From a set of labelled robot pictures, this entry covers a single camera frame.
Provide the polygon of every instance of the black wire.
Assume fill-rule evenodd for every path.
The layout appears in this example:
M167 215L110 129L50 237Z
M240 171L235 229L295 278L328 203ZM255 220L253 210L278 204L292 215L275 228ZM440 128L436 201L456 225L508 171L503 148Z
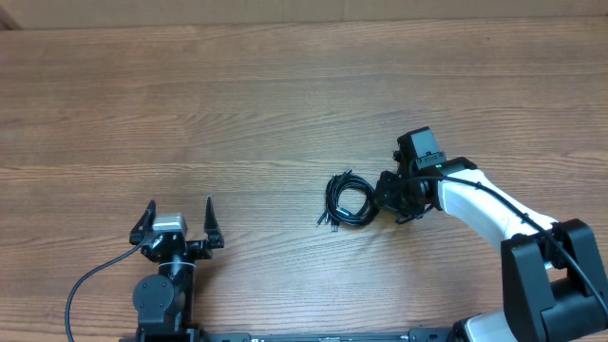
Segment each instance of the black wire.
M608 320L608 307L606 307L606 302L604 301L602 296L599 294L596 287L593 286L593 284L591 283L591 280L589 280L587 275L582 271L582 269L580 268L578 263L561 246L561 244L559 244L551 236L551 234L547 230L542 228L537 222L535 222L533 219L531 219L527 213L523 213L520 209L518 209L513 203L508 201L508 199L504 198L501 194L497 193L493 189L490 189L490 188L484 186L480 182L474 182L474 181L470 181L470 180L461 180L458 178L447 177L447 176L421 176L421 177L412 177L409 179L400 180L401 183L412 182L412 181L454 181L454 182L458 182L460 184L465 184L468 186L472 186L476 189L486 191L486 193L490 194L496 200L501 202L504 206L509 208L509 210L511 210L513 213L515 213L515 215L519 216L522 219L522 222L528 223L530 226L532 226L534 229L536 229L537 231L539 231L541 234L544 235L544 237L549 241L549 243L551 243L551 245L553 245L553 247L561 254L561 256L564 258L564 260L566 261L566 264L570 267L570 269L572 271L574 271L574 273L578 277L580 277L580 279L582 279L584 284L589 288L589 290L593 294L593 297L598 301L598 304L601 307L601 310L604 312L606 319Z
M74 299L74 295L76 294L76 290L78 290L78 288L83 284L83 282L85 280L87 280L90 276L93 276L94 274L96 274L97 272L101 271L102 269L106 268L107 266L111 266L125 258L127 258L128 256L132 255L133 253L137 252L138 249L140 249L140 247L142 247L142 243L140 242L140 244L138 244L137 246L133 247L132 250L124 253L123 255L108 261L107 263L101 265L101 266L97 266L96 268L92 269L91 271L88 271L86 273L86 275L83 275L74 285L74 287L72 288L72 291L69 293L69 296L67 297L67 304L66 304L66 316L65 316L65 320L66 320L66 334L67 334L67 340L69 342L74 342L74 337L72 336L72 329L69 325L69 307L72 304L72 299Z
M346 189L356 189L365 194L365 203L355 214L339 206L340 195ZM373 187L352 170L340 176L334 175L325 188L325 212L316 223L318 226L324 220L332 220L332 228L337 229L340 222L351 226L361 227L370 224L380 210L373 205Z

